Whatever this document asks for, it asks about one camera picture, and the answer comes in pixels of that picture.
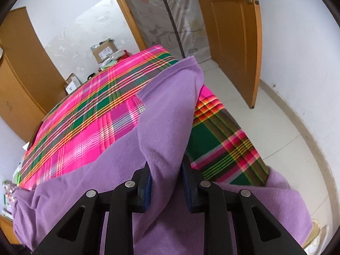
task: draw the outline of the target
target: white wall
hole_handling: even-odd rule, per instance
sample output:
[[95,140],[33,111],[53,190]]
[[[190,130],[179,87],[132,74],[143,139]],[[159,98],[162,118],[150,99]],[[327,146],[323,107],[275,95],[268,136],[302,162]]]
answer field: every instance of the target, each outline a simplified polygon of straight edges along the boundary
[[13,9],[27,7],[34,30],[47,44],[79,15],[101,0],[18,0]]
[[99,68],[90,47],[108,38],[115,40],[119,50],[139,52],[116,0],[102,0],[82,13],[51,40],[45,51],[64,79],[74,73],[85,82]]
[[304,122],[340,190],[340,28],[322,0],[260,0],[260,6],[261,79]]
[[13,173],[25,153],[23,145],[25,142],[0,118],[0,182],[12,180]]

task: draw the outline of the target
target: white box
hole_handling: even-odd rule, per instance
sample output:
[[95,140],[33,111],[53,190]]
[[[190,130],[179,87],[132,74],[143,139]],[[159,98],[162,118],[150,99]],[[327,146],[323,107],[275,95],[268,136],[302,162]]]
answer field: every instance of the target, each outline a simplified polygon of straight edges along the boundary
[[66,92],[68,94],[71,94],[72,92],[74,92],[77,89],[76,85],[74,84],[73,81],[70,82],[70,84],[66,87]]

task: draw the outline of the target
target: wooden wardrobe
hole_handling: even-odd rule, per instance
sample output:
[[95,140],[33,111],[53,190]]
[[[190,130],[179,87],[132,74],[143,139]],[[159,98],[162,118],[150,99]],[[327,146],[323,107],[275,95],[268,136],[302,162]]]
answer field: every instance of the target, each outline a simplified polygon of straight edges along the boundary
[[26,7],[0,26],[0,116],[25,142],[66,95],[66,81],[41,45]]

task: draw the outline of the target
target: bed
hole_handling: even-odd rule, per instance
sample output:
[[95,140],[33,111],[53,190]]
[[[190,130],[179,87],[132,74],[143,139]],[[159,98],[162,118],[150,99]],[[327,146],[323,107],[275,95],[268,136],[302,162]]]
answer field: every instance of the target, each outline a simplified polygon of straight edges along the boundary
[[[44,118],[24,156],[19,185],[32,189],[96,160],[138,123],[144,107],[136,93],[177,63],[154,46],[99,73]],[[186,153],[211,181],[264,186],[268,168],[243,130],[205,86],[201,89]]]

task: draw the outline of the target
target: wooden door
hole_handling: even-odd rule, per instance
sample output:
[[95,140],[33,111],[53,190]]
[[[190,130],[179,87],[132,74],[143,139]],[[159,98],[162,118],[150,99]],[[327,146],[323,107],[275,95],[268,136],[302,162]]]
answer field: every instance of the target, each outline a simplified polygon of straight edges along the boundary
[[67,83],[35,34],[26,7],[8,13],[0,27],[0,42],[18,81],[45,113],[66,97]]
[[199,0],[211,58],[253,108],[260,79],[262,28],[258,0]]

